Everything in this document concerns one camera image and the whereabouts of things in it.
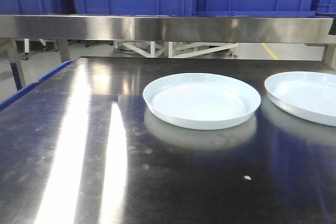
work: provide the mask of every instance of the white round tray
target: white round tray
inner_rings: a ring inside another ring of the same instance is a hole
[[[308,121],[336,126],[336,75],[284,72],[265,81],[270,100],[281,109]]]
[[[143,97],[165,122],[195,130],[218,130],[247,121],[259,93],[237,79],[210,73],[180,73],[149,83]]]

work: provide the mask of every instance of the caster wheel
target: caster wheel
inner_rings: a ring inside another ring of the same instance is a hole
[[[22,55],[21,58],[22,58],[23,60],[28,60],[28,59],[29,59],[28,55],[26,55],[26,54]]]

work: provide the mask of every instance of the metal table frame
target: metal table frame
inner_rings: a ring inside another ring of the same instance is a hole
[[[67,39],[322,44],[322,61],[331,66],[333,25],[330,17],[0,15],[0,38],[58,39],[62,62],[70,60]]]

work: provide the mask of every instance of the yellow floor line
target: yellow floor line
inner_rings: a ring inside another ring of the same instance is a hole
[[[261,43],[262,46],[266,49],[266,51],[268,51],[268,53],[275,59],[275,60],[280,60],[279,57],[272,51],[272,49],[270,49],[266,43]]]

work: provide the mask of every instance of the white metal frame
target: white metal frame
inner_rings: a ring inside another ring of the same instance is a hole
[[[119,48],[119,43],[121,43],[121,45],[123,45],[124,47],[133,50],[147,58],[157,58],[163,53],[165,53],[165,55],[168,56],[168,58],[190,58],[232,48],[235,49],[235,55],[238,54],[238,43],[195,42],[195,43],[183,44],[179,42],[178,45],[177,42],[170,41],[165,42],[164,45],[160,45],[157,44],[155,41],[144,41],[144,43],[150,45],[151,47],[150,52],[146,52],[145,50],[134,45],[132,42],[122,42],[122,41],[114,42],[115,49]],[[202,46],[214,46],[214,47],[200,50],[199,47]],[[178,51],[192,48],[193,48],[192,52],[183,52],[177,54]]]

